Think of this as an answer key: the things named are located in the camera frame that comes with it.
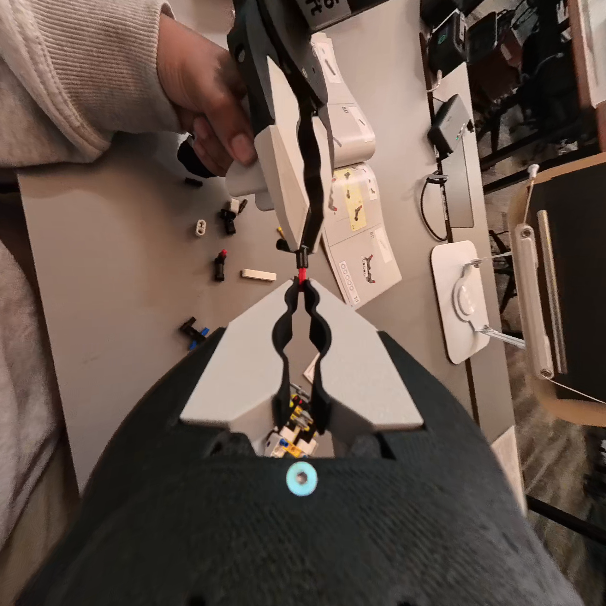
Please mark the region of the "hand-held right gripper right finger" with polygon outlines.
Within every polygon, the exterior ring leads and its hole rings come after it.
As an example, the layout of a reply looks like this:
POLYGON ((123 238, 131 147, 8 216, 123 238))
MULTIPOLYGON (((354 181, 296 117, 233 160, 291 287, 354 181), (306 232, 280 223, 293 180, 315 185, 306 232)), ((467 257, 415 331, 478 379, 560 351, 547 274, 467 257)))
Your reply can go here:
POLYGON ((345 457, 359 437, 424 427, 373 324, 314 279, 307 279, 307 314, 318 353, 313 418, 319 432, 330 435, 334 458, 345 457))

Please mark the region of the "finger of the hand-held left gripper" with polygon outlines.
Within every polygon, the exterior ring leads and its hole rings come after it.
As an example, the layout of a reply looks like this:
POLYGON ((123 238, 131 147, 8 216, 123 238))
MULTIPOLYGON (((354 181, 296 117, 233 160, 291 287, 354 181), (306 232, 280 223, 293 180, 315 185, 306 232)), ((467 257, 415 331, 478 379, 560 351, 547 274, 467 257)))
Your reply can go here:
POLYGON ((316 252, 328 210, 333 170, 321 166, 316 110, 305 110, 281 67, 267 57, 274 122, 254 144, 269 199, 291 250, 316 252))
POLYGON ((335 168, 335 146, 331 129, 329 108, 323 104, 316 111, 316 141, 318 143, 321 166, 327 170, 335 168))

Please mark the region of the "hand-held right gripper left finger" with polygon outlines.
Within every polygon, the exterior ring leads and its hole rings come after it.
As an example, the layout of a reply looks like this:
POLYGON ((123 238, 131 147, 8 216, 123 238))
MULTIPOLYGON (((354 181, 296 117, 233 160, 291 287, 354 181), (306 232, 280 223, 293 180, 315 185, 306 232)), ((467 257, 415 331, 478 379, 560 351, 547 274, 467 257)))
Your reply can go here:
POLYGON ((261 299, 225 328, 180 421, 246 435, 263 456, 268 435, 285 423, 290 368, 285 347, 293 337, 299 280, 261 299))

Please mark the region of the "black lego connector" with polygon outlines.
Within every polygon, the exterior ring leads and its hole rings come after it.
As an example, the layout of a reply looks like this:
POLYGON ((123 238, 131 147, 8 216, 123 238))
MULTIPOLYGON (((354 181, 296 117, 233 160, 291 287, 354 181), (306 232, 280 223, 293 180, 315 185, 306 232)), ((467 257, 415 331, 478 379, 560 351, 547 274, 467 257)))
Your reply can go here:
POLYGON ((279 251, 294 254, 297 270, 308 268, 308 247, 307 246, 302 244, 296 250, 291 250, 289 248, 288 242, 284 238, 280 238, 276 242, 276 248, 279 251))

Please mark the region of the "person's left forearm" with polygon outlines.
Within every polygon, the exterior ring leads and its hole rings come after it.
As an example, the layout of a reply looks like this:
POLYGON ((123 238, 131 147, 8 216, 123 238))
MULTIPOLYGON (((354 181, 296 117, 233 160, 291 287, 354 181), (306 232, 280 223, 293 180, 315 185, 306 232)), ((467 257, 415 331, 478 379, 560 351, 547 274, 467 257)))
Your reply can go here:
POLYGON ((1 168, 90 163, 180 132, 157 75, 165 1, 1 1, 1 168))

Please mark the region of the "black lego beam blue pins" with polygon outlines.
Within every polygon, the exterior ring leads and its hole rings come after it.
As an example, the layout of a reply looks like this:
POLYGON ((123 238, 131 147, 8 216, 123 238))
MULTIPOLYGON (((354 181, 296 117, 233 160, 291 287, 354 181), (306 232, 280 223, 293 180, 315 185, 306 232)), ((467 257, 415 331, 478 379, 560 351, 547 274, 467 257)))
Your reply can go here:
POLYGON ((189 352, 204 343, 210 332, 207 327, 203 327, 201 330, 197 329, 195 323, 196 318, 192 316, 178 328, 178 332, 189 340, 187 348, 189 352))

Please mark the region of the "black white lego subassembly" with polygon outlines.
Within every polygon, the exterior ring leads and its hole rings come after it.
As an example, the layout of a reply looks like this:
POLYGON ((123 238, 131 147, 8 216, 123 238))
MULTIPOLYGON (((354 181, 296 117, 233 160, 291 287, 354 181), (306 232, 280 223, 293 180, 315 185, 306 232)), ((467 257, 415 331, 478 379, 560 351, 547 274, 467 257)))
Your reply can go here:
POLYGON ((246 198, 242 200, 231 198, 219 211, 218 216, 223 222, 224 231, 227 236, 236 234, 235 219, 244 211, 247 203, 248 200, 246 198))

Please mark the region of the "lego instruction booklet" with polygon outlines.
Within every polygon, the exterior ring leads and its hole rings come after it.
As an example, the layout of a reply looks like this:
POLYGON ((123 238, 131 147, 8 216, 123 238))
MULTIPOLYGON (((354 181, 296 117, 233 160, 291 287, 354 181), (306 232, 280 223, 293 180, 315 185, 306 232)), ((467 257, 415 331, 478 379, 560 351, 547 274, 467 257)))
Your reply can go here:
POLYGON ((401 281, 383 221, 374 171, 375 133, 338 67, 331 38, 312 36, 327 86, 334 146, 331 199, 322 242, 346 304, 359 308, 401 281))

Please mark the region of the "person's left hand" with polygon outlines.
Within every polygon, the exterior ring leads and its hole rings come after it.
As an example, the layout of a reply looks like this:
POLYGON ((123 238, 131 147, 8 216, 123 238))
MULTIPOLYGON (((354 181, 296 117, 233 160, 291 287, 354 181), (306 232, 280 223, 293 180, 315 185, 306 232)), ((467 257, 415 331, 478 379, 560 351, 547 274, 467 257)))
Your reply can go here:
POLYGON ((257 160, 241 102, 246 87, 227 50, 162 13, 156 66, 181 130, 192 136, 193 151, 208 171, 225 176, 232 163, 257 160))

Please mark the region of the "white stand base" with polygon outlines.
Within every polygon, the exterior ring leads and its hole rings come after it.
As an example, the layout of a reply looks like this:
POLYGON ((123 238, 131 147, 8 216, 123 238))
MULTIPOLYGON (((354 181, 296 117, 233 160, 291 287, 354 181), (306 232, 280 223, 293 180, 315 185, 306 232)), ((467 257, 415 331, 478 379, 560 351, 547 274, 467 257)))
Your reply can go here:
POLYGON ((481 258, 472 241, 435 246, 430 263, 448 357, 460 364, 490 341, 481 258))

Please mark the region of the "black power bank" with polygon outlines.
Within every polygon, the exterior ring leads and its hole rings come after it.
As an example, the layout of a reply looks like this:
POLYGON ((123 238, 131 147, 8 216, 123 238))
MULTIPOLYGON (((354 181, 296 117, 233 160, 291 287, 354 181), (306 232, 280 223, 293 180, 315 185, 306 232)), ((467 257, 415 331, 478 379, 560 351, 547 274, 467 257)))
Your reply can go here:
POLYGON ((465 132, 474 132, 474 122, 460 95, 455 94, 440 105, 427 133, 439 161, 456 151, 465 132))

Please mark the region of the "black board wooden frame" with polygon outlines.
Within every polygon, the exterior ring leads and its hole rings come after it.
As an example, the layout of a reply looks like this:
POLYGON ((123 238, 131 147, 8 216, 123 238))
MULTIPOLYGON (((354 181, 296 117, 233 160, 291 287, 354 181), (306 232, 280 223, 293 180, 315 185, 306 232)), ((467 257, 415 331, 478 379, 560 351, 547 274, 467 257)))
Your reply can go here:
POLYGON ((605 153, 539 172, 507 212, 534 396, 605 427, 605 153))

